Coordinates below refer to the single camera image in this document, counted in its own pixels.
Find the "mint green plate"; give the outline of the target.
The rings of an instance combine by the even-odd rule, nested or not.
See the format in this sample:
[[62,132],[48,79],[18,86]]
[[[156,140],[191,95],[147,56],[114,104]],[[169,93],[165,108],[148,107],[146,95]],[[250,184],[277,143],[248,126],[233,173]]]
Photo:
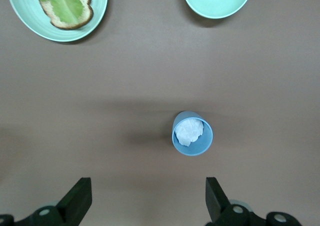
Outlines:
[[91,0],[93,18],[84,26],[64,30],[53,26],[39,0],[9,0],[19,19],[37,35],[55,42],[73,42],[88,36],[103,19],[108,0]]

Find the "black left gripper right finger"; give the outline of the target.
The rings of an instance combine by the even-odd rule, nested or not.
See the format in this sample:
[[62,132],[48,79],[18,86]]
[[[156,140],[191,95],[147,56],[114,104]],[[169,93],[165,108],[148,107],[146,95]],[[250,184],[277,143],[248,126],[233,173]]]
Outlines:
[[266,218],[239,203],[231,203],[215,177],[205,181],[205,203],[211,222],[205,226],[302,226],[292,215],[272,211]]

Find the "blue cup holding paper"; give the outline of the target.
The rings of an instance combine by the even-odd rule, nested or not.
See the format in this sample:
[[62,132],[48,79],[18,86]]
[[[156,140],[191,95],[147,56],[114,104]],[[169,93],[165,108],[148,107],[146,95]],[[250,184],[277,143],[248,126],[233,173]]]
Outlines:
[[[195,142],[191,142],[189,146],[179,143],[176,135],[177,127],[186,120],[199,120],[203,124],[203,133]],[[182,111],[174,119],[172,125],[171,139],[174,147],[183,155],[198,156],[206,152],[212,145],[214,140],[214,132],[210,124],[204,120],[199,114],[193,111]]]

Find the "crumpled white paper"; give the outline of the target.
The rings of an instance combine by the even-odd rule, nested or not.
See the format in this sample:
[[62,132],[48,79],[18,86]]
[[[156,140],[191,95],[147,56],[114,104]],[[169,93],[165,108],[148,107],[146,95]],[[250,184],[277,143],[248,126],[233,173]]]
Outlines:
[[194,143],[203,134],[204,124],[201,120],[190,118],[182,121],[175,128],[175,135],[178,142],[186,147]]

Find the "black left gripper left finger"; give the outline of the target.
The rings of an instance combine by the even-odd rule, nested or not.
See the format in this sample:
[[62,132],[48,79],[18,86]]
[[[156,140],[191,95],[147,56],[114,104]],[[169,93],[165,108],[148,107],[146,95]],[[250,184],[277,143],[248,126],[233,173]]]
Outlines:
[[43,206],[19,221],[0,214],[0,226],[79,226],[91,205],[92,181],[82,177],[56,205]]

